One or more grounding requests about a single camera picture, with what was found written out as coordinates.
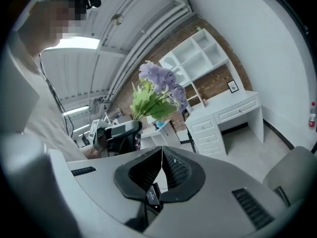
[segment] black grille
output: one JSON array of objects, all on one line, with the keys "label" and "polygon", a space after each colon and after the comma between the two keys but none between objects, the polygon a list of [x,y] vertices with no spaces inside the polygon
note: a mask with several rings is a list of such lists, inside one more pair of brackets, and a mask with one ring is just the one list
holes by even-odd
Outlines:
[{"label": "black grille", "polygon": [[87,167],[87,168],[83,168],[83,169],[76,169],[76,170],[72,170],[72,174],[74,176],[79,176],[79,175],[84,175],[90,172],[96,171],[96,169],[94,167]]},{"label": "black grille", "polygon": [[130,179],[147,192],[161,169],[162,151],[151,154],[129,171]]},{"label": "black grille", "polygon": [[190,174],[187,164],[166,151],[163,154],[162,167],[166,175],[168,189],[181,185]]},{"label": "black grille", "polygon": [[257,229],[263,228],[274,220],[246,189],[234,190],[232,194]]}]

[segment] white ceiling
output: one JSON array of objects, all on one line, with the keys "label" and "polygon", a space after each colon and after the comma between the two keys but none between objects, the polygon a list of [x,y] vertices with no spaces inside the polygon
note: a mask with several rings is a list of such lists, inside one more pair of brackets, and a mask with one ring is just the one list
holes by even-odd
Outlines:
[{"label": "white ceiling", "polygon": [[[102,97],[105,100],[111,84],[120,79],[118,73],[128,75],[132,70],[130,67],[136,57],[128,55],[144,35],[141,31],[147,31],[178,5],[175,0],[102,0],[100,8],[87,12],[87,21],[82,23],[79,34],[100,39],[97,50],[56,49],[42,53],[46,74],[65,109],[68,111],[84,105],[90,106],[89,111],[71,117],[75,129],[103,116],[105,105],[100,105],[97,113],[91,115],[95,99]],[[106,40],[107,30],[111,26],[110,19],[116,13],[122,13],[124,21],[111,30]],[[129,67],[124,63],[128,59]]]}]

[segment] black wire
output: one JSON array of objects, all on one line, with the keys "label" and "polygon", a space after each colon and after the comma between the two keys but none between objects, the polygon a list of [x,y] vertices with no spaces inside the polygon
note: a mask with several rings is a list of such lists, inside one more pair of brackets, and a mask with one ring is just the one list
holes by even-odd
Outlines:
[{"label": "black wire", "polygon": [[59,97],[57,96],[57,94],[56,94],[56,92],[55,92],[55,90],[54,90],[54,88],[53,88],[51,82],[50,82],[49,79],[46,77],[46,74],[45,74],[45,71],[44,71],[44,67],[43,67],[43,63],[42,63],[42,56],[41,56],[41,54],[39,54],[39,57],[40,57],[41,71],[42,71],[42,73],[43,73],[43,75],[44,75],[44,77],[45,77],[45,80],[46,80],[46,82],[47,82],[47,84],[48,84],[48,86],[49,86],[49,89],[50,89],[50,91],[51,91],[51,93],[52,93],[52,95],[53,95],[53,97],[54,97],[54,99],[55,99],[55,102],[56,102],[56,104],[57,104],[59,110],[61,111],[62,116],[64,117],[65,127],[66,127],[66,131],[67,131],[67,135],[68,135],[68,136],[69,136],[69,132],[68,132],[67,120],[66,120],[66,117],[63,115],[63,113],[66,113],[66,115],[67,115],[67,117],[68,117],[68,119],[69,119],[69,121],[70,121],[70,123],[71,123],[71,125],[72,125],[72,132],[71,132],[71,136],[70,136],[70,137],[72,137],[72,136],[73,136],[73,133],[74,133],[74,124],[73,124],[72,120],[70,119],[69,115],[67,114],[65,108],[63,107],[62,103],[60,102]]}]

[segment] picture frame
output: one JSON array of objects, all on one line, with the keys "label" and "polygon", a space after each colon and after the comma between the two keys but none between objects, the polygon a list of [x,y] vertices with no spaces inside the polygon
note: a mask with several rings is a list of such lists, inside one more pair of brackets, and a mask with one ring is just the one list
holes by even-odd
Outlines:
[{"label": "picture frame", "polygon": [[230,82],[228,82],[227,85],[228,85],[231,93],[239,91],[239,88],[234,80],[231,80]]}]

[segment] bottle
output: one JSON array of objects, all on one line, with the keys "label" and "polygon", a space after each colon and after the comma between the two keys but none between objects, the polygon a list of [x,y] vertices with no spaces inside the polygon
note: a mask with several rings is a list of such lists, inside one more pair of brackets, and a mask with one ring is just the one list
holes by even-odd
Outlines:
[{"label": "bottle", "polygon": [[316,113],[317,113],[316,104],[315,102],[312,102],[311,115],[308,122],[309,129],[311,130],[315,128]]}]

